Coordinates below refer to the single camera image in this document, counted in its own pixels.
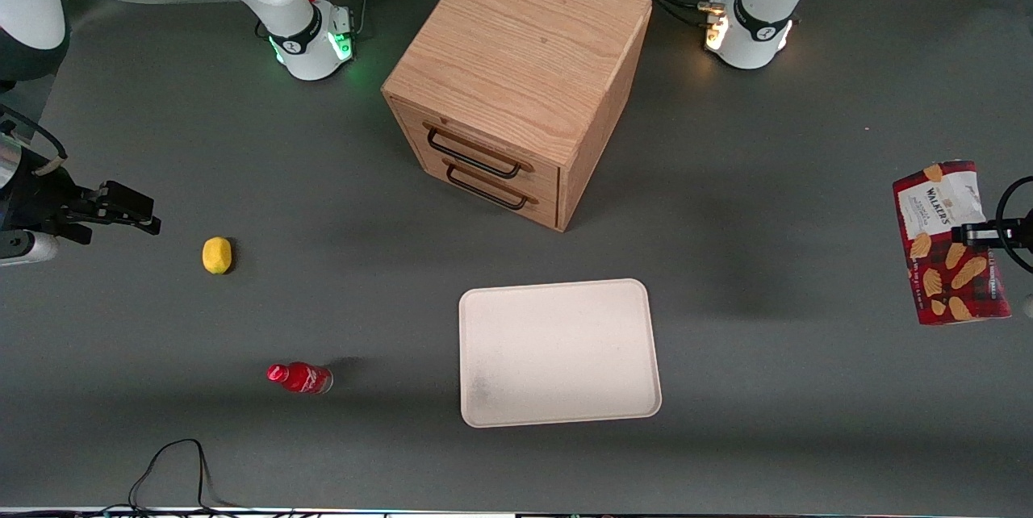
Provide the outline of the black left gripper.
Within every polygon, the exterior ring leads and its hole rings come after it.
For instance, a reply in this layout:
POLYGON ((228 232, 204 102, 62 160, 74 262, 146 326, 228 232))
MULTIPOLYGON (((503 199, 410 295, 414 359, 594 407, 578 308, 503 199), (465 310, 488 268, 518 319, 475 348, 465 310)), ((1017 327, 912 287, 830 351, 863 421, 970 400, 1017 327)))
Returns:
POLYGON ((1003 218, 1002 239, 997 223, 966 223, 951 228, 951 242, 970 249, 1032 250, 1032 213, 1003 218))

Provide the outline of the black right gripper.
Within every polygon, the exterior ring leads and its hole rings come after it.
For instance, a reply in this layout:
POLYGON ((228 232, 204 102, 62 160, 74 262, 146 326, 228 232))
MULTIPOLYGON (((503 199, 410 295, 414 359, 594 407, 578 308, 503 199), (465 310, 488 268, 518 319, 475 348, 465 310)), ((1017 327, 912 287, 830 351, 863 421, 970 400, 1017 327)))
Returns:
MULTIPOLYGON (((6 231, 24 230, 58 235, 80 245, 92 241, 93 230, 70 223, 64 209, 84 190, 65 169, 36 176, 26 165, 2 188, 2 225, 6 231)), ((84 195, 81 221, 102 225, 128 225, 152 236, 160 234, 161 220, 153 214, 153 199, 115 181, 103 182, 84 195)))

